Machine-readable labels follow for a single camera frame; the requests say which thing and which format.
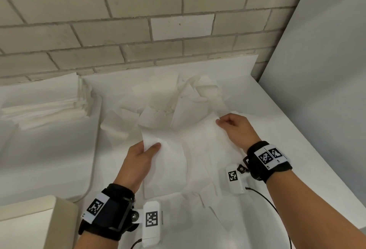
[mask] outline brick wall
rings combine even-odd
[[[258,53],[299,0],[0,0],[0,85]]]

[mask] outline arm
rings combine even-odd
[[[245,117],[228,114],[216,122],[245,153],[261,140]],[[366,235],[292,171],[275,172],[266,184],[297,249],[366,248]]]
[[[144,152],[142,141],[131,146],[113,183],[127,187],[136,193],[149,173],[151,160],[160,147],[161,144],[156,143]],[[74,249],[117,249],[117,247],[118,241],[84,231]]]

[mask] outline black cable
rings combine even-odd
[[[135,247],[135,245],[136,245],[137,243],[141,242],[141,241],[142,241],[142,238],[140,238],[140,239],[136,240],[136,242],[132,245],[131,249],[133,249],[133,247]]]
[[[278,214],[278,211],[276,209],[276,207],[270,202],[270,200],[268,200],[263,194],[261,194],[260,192],[256,191],[255,189],[253,188],[250,188],[250,187],[245,187],[245,189],[247,190],[251,190],[251,191],[254,191],[256,193],[258,193],[260,196],[262,196],[264,199],[266,199],[266,201],[272,206],[272,208],[274,208],[274,210],[277,212]],[[292,249],[292,242],[291,242],[291,238],[290,236],[288,235],[288,240],[290,241],[290,249]]]

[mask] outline left hand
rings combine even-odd
[[[156,143],[144,152],[143,141],[131,146],[113,183],[127,187],[136,193],[149,173],[151,160],[160,147],[161,144]]]

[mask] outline white countertop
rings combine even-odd
[[[224,92],[231,95],[226,101],[230,110],[257,117],[254,127],[260,137],[277,145],[290,158],[293,171],[311,189],[356,227],[365,227],[366,208],[250,76],[255,59],[256,56],[244,56],[126,70],[84,78],[103,97],[103,119],[106,110],[113,106],[123,93],[153,74],[169,70],[208,74],[222,86]],[[86,196],[77,203],[80,213],[89,206],[98,192],[114,180],[130,145],[132,144],[126,144],[121,151],[121,158],[114,157],[107,136],[100,131],[91,186]],[[263,182],[251,180],[249,185],[270,198]],[[193,218],[190,228],[170,231],[163,236],[160,247],[287,248],[289,244],[286,231],[278,215],[263,198],[256,197],[255,194],[250,196],[252,199],[242,196],[228,198],[226,201],[228,208],[223,212],[228,219],[232,217],[231,235],[222,231],[212,212],[205,209]],[[129,248],[140,237],[140,228],[135,232],[124,234],[120,248]]]

